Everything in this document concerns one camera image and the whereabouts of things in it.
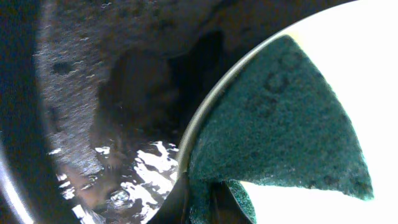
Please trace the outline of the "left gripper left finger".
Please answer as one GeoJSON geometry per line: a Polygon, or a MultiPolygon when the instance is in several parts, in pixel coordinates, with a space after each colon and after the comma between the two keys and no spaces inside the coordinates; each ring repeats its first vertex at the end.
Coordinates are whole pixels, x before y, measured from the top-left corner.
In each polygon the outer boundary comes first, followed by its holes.
{"type": "Polygon", "coordinates": [[[190,208],[190,184],[182,173],[157,213],[147,224],[186,224],[190,208]]]}

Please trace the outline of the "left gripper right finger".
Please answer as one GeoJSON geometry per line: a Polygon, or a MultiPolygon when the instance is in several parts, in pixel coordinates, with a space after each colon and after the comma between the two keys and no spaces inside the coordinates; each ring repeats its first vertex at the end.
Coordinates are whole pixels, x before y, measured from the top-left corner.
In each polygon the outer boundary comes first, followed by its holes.
{"type": "Polygon", "coordinates": [[[226,182],[213,183],[210,192],[212,224],[252,224],[226,182]]]}

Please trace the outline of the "green sponge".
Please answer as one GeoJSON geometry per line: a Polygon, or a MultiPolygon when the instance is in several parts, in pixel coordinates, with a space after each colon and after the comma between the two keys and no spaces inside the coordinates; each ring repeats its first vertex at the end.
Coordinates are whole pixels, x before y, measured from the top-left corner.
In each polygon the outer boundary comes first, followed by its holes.
{"type": "Polygon", "coordinates": [[[190,154],[190,220],[209,223],[211,185],[225,182],[250,216],[241,182],[374,197],[353,124],[289,35],[258,45],[209,92],[182,140],[190,154]]]}

